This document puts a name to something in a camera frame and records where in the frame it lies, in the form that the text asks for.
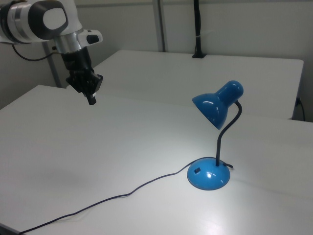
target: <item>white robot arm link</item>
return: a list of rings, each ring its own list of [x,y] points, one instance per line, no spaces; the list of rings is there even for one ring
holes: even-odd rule
[[[94,74],[87,47],[103,37],[97,30],[83,29],[74,0],[15,0],[0,5],[0,43],[49,40],[54,40],[70,71],[67,82],[93,105],[103,77]]]

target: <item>flexible gooseneck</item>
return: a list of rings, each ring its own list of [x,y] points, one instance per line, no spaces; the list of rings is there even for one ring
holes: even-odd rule
[[[224,135],[224,133],[238,120],[238,118],[240,117],[243,108],[241,106],[241,104],[239,103],[239,101],[236,101],[235,104],[238,107],[238,113],[235,116],[235,118],[221,131],[218,139],[217,139],[217,148],[216,148],[216,166],[220,165],[220,153],[221,153],[221,142],[222,142],[222,136]]]

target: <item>black pole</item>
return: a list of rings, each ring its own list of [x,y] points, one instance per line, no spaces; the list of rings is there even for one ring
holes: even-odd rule
[[[221,131],[220,135],[219,135],[219,138],[217,139],[217,149],[216,149],[216,163],[215,165],[216,166],[219,166],[220,165],[220,152],[221,152],[221,141],[222,141],[222,136],[223,134],[232,126],[232,124],[234,124],[238,118],[240,117],[242,111],[243,111],[243,108],[241,106],[241,104],[236,101],[235,104],[238,106],[238,113],[237,115],[235,116],[235,118]]]
[[[196,26],[196,49],[193,58],[203,58],[206,54],[202,53],[201,50],[201,16],[199,9],[199,0],[194,0],[194,10],[195,10],[195,26]]]

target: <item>black cable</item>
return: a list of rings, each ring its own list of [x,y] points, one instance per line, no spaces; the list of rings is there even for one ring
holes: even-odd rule
[[[303,104],[302,104],[301,100],[299,100],[299,104],[301,104],[302,114],[303,114],[303,121],[305,121],[304,107],[303,107]]]
[[[27,60],[27,61],[41,61],[41,60],[44,60],[44,59],[48,58],[49,56],[51,56],[51,55],[53,55],[53,54],[58,54],[57,52],[53,52],[53,53],[51,53],[51,54],[49,54],[49,55],[47,55],[47,56],[45,56],[45,57],[43,57],[43,58],[39,58],[39,59],[28,59],[28,58],[22,56],[21,54],[19,54],[19,52],[18,52],[18,51],[16,50],[16,48],[15,48],[15,45],[12,45],[12,47],[13,47],[13,50],[15,51],[15,53],[16,53],[19,57],[21,57],[22,59]]]
[[[197,159],[197,160],[206,159],[206,158],[211,158],[211,157],[199,158],[199,159]],[[77,215],[78,213],[83,212],[83,211],[85,211],[85,210],[87,210],[87,209],[90,209],[91,207],[97,206],[97,205],[99,205],[99,204],[101,204],[101,203],[104,203],[104,202],[107,202],[107,201],[110,201],[110,200],[113,200],[113,199],[116,199],[116,198],[120,198],[120,197],[127,197],[127,196],[130,196],[130,195],[132,195],[134,192],[136,192],[138,189],[140,189],[140,188],[142,188],[142,187],[144,187],[144,186],[146,186],[146,185],[148,185],[148,184],[150,184],[150,183],[152,183],[152,182],[154,182],[154,181],[156,181],[156,180],[159,180],[159,179],[162,179],[162,178],[165,178],[165,177],[168,177],[168,176],[177,175],[178,173],[182,172],[184,169],[186,169],[188,166],[190,166],[192,163],[194,163],[194,162],[197,161],[197,160],[192,161],[191,163],[189,163],[188,165],[184,166],[181,170],[179,170],[179,171],[176,172],[176,173],[171,173],[171,174],[163,175],[163,176],[157,177],[157,178],[155,178],[155,179],[153,179],[153,180],[150,180],[150,181],[148,181],[148,182],[146,182],[146,183],[140,185],[139,187],[137,187],[136,189],[134,189],[134,190],[131,191],[130,193],[126,193],[126,194],[122,194],[122,195],[118,195],[118,196],[114,196],[114,197],[107,198],[107,199],[102,200],[102,201],[100,201],[100,202],[94,203],[94,204],[92,204],[92,205],[90,205],[90,206],[88,206],[88,207],[86,207],[86,208],[83,208],[83,209],[81,209],[81,210],[79,210],[79,211],[77,211],[77,212],[74,212],[74,213],[71,213],[71,214],[67,214],[67,215],[63,215],[63,216],[61,216],[61,217],[59,217],[59,218],[53,219],[53,220],[51,220],[51,221],[49,221],[49,222],[46,222],[46,223],[44,223],[44,224],[42,224],[42,225],[39,225],[39,226],[37,226],[37,227],[34,227],[34,228],[32,228],[32,229],[28,229],[28,230],[25,230],[25,231],[23,231],[23,232],[20,232],[20,233],[18,233],[18,235],[22,235],[22,234],[25,234],[25,233],[27,233],[27,232],[30,232],[30,231],[36,230],[36,229],[38,229],[38,228],[44,227],[44,226],[46,226],[46,225],[52,224],[53,222],[56,222],[56,221],[58,221],[58,220],[60,220],[60,219],[63,219],[63,218],[66,218],[66,217],[70,217],[70,216],[73,216],[73,215]]]

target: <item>table surface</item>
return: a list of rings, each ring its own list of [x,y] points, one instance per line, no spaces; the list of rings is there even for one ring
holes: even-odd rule
[[[196,107],[38,86],[0,110],[0,223],[23,231],[215,156]],[[243,114],[222,139],[215,191],[184,170],[31,235],[311,235],[313,125]]]
[[[244,114],[292,117],[303,61],[292,59],[121,50],[95,67],[104,77],[98,94],[179,105],[237,80]]]

